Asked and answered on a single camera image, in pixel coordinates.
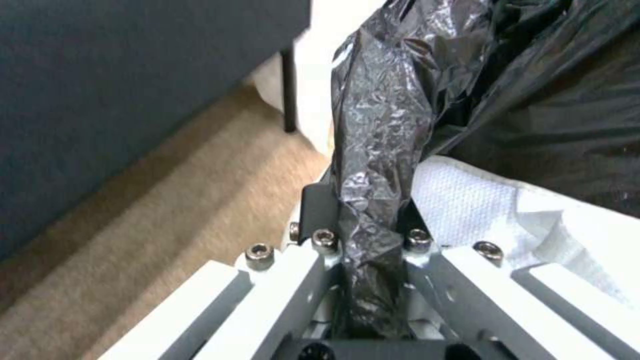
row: bolt head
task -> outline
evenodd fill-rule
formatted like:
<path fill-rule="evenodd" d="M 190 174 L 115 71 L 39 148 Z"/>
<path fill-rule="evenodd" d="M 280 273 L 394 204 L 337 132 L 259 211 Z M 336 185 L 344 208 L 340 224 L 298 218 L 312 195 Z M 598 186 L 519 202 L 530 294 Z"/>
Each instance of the bolt head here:
<path fill-rule="evenodd" d="M 273 265 L 275 260 L 273 247 L 264 243 L 256 243 L 251 245 L 244 252 L 246 264 L 250 269 L 255 271 L 264 271 Z"/>
<path fill-rule="evenodd" d="M 498 245 L 489 241 L 479 241 L 474 244 L 473 248 L 478 254 L 482 255 L 482 257 L 493 263 L 495 266 L 501 266 L 502 259 L 504 259 L 504 253 Z"/>
<path fill-rule="evenodd" d="M 329 229 L 318 229 L 311 236 L 313 248 L 322 255 L 334 254 L 338 251 L 338 238 Z"/>
<path fill-rule="evenodd" d="M 293 221 L 289 223 L 289 241 L 297 243 L 300 239 L 300 223 Z"/>
<path fill-rule="evenodd" d="M 424 253 L 429 251 L 433 239 L 422 229 L 412 229 L 406 237 L 405 247 L 409 251 Z"/>

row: floor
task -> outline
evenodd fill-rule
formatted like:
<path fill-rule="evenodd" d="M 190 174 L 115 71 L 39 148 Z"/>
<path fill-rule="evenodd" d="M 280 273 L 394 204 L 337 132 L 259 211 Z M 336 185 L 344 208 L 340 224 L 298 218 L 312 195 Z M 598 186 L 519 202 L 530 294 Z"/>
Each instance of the floor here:
<path fill-rule="evenodd" d="M 278 245 L 328 162 L 234 91 L 0 263 L 0 359 L 100 356 L 208 259 Z"/>

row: garbage bag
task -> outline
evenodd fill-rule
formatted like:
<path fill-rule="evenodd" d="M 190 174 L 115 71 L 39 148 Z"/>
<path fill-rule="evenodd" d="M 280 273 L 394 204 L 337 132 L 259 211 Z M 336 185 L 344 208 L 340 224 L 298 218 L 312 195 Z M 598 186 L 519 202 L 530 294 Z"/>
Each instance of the garbage bag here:
<path fill-rule="evenodd" d="M 346 292 L 334 336 L 410 336 L 395 225 L 421 156 L 634 213 L 639 6 L 390 0 L 349 36 L 332 72 Z"/>

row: dark gray fabric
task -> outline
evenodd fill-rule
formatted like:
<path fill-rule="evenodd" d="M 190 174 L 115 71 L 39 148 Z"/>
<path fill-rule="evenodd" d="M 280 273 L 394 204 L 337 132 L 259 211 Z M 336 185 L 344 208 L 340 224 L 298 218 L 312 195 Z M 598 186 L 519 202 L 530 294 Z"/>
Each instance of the dark gray fabric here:
<path fill-rule="evenodd" d="M 0 9 L 0 259 L 309 24 L 300 0 Z"/>

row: black metal leg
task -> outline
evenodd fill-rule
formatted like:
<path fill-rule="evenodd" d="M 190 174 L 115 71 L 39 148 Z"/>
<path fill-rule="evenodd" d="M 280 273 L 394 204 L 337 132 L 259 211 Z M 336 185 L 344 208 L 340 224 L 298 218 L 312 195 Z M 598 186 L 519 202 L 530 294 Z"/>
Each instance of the black metal leg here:
<path fill-rule="evenodd" d="M 293 58 L 293 45 L 280 51 L 282 57 L 282 101 L 284 108 L 284 131 L 296 130 L 296 63 Z"/>

